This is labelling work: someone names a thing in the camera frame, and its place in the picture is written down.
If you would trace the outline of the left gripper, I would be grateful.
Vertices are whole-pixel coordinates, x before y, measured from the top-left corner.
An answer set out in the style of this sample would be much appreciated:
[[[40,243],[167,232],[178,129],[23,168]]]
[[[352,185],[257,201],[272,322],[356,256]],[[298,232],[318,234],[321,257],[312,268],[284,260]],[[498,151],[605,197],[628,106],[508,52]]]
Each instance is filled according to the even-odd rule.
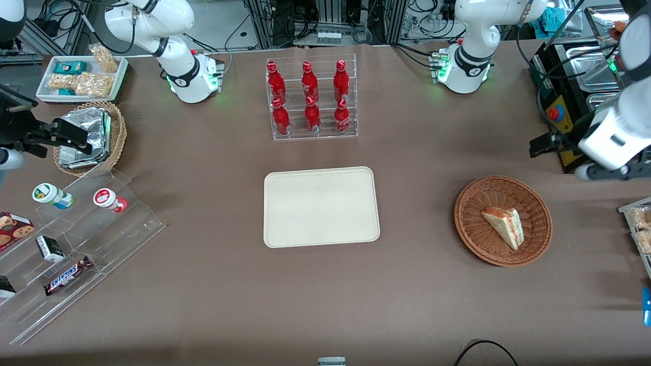
[[[588,132],[546,133],[530,140],[530,158],[548,153],[587,155],[610,171],[620,169],[650,144],[650,85],[632,84],[596,111]]]

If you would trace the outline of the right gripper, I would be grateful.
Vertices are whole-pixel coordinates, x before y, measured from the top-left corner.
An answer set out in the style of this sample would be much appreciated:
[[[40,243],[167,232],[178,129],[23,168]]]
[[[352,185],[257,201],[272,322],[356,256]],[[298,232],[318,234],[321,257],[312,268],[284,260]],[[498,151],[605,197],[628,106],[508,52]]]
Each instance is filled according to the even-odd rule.
[[[70,147],[84,155],[93,152],[93,146],[88,142],[88,132],[67,120],[53,120],[53,135],[48,131],[36,131],[39,121],[31,109],[39,103],[5,85],[1,85],[1,88],[2,147],[14,148],[14,143],[22,142],[23,152],[30,155],[46,155],[46,145]]]

